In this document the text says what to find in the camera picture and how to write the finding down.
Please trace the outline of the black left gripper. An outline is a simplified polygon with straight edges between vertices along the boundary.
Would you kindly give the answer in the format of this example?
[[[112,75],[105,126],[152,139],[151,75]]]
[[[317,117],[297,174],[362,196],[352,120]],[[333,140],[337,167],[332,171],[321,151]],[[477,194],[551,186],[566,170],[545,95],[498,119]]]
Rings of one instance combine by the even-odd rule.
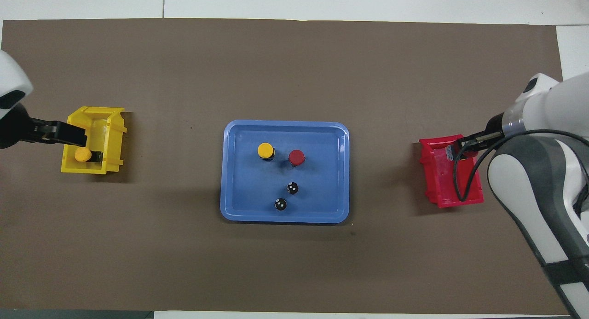
[[[15,145],[27,134],[31,143],[87,145],[86,129],[67,122],[31,118],[25,107],[17,103],[0,119],[0,150]]]

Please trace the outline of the blue plastic tray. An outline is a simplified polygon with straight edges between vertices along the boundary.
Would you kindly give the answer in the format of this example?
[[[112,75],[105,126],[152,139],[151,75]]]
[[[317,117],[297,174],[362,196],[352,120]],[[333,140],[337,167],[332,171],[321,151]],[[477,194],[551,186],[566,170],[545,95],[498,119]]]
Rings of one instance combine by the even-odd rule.
[[[274,146],[272,161],[257,154],[263,142]],[[306,160],[292,167],[295,149]],[[350,211],[350,151],[340,122],[234,120],[224,131],[221,214],[237,222],[341,223]],[[286,189],[292,181],[300,187],[294,195]],[[284,211],[274,208],[278,198],[288,202]]]

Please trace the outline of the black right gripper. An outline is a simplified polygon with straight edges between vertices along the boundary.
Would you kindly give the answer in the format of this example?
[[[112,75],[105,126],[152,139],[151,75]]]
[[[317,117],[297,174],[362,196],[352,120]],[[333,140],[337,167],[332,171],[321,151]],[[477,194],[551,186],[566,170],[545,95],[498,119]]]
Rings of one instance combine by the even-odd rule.
[[[486,132],[478,132],[451,143],[445,148],[447,160],[465,160],[477,157],[479,147],[490,147],[505,137],[502,127],[503,113],[492,117],[486,124]]]

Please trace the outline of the brown table mat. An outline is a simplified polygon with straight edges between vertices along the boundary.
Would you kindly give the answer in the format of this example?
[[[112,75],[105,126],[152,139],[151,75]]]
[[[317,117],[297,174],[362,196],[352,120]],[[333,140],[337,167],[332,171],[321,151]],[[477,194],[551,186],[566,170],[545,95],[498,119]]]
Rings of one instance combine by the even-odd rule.
[[[5,21],[32,117],[123,107],[120,172],[63,174],[61,145],[0,151],[0,307],[566,313],[480,168],[485,201],[425,197],[418,140],[469,135],[528,80],[562,79],[553,26],[229,19]],[[236,119],[341,122],[336,226],[219,212]]]

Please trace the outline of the red plastic bin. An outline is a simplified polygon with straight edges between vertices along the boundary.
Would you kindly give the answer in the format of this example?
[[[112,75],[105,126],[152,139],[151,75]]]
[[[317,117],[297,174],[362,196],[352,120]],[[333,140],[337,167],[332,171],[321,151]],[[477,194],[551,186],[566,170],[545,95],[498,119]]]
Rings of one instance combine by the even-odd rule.
[[[484,202],[478,171],[474,174],[466,200],[459,200],[455,191],[454,181],[456,180],[458,181],[460,193],[465,194],[469,176],[477,161],[475,156],[459,160],[457,171],[454,173],[454,152],[449,147],[461,138],[463,138],[463,135],[457,134],[419,140],[421,144],[419,162],[424,168],[427,184],[425,195],[431,203],[440,208]]]

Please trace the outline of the yellow plastic bin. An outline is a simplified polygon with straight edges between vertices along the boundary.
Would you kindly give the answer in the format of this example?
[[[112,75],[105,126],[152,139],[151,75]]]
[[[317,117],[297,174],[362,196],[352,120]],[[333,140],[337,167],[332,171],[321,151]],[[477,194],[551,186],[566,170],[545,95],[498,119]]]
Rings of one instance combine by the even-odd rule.
[[[118,172],[123,165],[121,159],[122,140],[127,132],[124,108],[83,106],[67,118],[67,123],[86,129],[87,145],[91,151],[102,151],[102,163],[80,163],[74,159],[78,146],[65,145],[61,172],[66,174],[108,174]]]

